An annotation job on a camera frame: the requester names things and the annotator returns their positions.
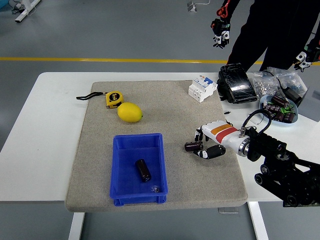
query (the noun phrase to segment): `black bag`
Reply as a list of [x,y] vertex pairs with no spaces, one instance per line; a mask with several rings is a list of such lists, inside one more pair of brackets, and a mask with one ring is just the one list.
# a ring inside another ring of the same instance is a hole
[[221,101],[227,100],[232,104],[243,104],[258,100],[240,63],[222,66],[217,84]]

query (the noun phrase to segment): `robot finger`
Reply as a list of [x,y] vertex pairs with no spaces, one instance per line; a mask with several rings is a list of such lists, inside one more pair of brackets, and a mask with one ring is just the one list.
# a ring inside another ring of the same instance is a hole
[[193,153],[203,159],[214,159],[225,154],[226,149],[222,145],[214,145],[207,150],[195,150]]

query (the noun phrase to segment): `black wrist strap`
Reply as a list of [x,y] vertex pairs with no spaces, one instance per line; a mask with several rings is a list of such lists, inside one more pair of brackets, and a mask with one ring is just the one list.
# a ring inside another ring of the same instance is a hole
[[93,98],[95,96],[100,96],[100,95],[104,95],[104,94],[107,94],[107,92],[94,91],[94,92],[90,93],[87,96],[77,96],[76,99],[78,99],[78,100],[88,100],[88,99]]

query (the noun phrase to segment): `yellow tape measure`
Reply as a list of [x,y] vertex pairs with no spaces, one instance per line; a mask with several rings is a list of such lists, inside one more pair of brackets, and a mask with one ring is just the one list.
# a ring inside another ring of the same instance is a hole
[[120,91],[100,92],[95,91],[87,96],[77,96],[78,100],[89,100],[95,96],[105,95],[106,107],[108,109],[115,109],[124,103],[124,96]]
[[124,102],[124,96],[120,91],[107,92],[105,95],[106,107],[115,109]]

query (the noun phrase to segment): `blue bowl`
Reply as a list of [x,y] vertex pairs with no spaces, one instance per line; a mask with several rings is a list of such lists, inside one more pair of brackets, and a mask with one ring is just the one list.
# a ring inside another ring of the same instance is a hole
[[[263,109],[262,107],[262,104],[264,103],[264,101],[266,100],[267,102],[271,102],[271,99],[272,99],[273,95],[264,95],[263,97],[260,98],[260,109]],[[272,120],[271,121],[271,124],[273,125],[279,125],[279,126],[285,126],[285,127],[288,127],[288,126],[291,126],[292,124],[294,124],[297,120],[298,120],[298,108],[297,108],[297,105],[291,101],[290,99],[289,100],[289,103],[293,106],[293,110],[295,112],[295,116],[292,120],[292,123],[285,123],[285,122],[281,122],[281,121],[275,121],[275,120]],[[260,113],[260,116],[262,117],[262,119],[264,121],[269,121],[269,119],[264,116],[262,113]]]

